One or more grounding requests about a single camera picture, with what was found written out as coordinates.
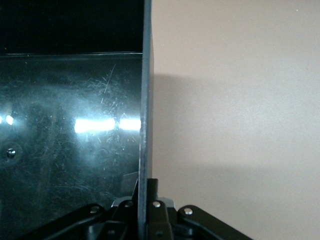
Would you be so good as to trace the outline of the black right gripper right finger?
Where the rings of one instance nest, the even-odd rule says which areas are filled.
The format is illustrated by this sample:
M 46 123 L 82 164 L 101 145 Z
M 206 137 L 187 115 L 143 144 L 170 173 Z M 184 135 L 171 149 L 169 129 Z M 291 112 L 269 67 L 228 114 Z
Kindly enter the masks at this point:
M 195 205 L 176 210 L 158 197 L 158 180 L 147 180 L 147 240 L 250 240 L 251 238 Z

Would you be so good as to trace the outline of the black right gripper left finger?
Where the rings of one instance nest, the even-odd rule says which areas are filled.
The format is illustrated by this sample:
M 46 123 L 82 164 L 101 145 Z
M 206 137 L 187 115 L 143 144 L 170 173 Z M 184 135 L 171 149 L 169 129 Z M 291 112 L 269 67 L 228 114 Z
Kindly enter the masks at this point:
M 22 239 L 124 240 L 137 226 L 138 183 L 137 172 L 125 174 L 120 189 L 132 188 L 131 196 L 117 198 L 109 209 L 88 204 L 23 235 Z

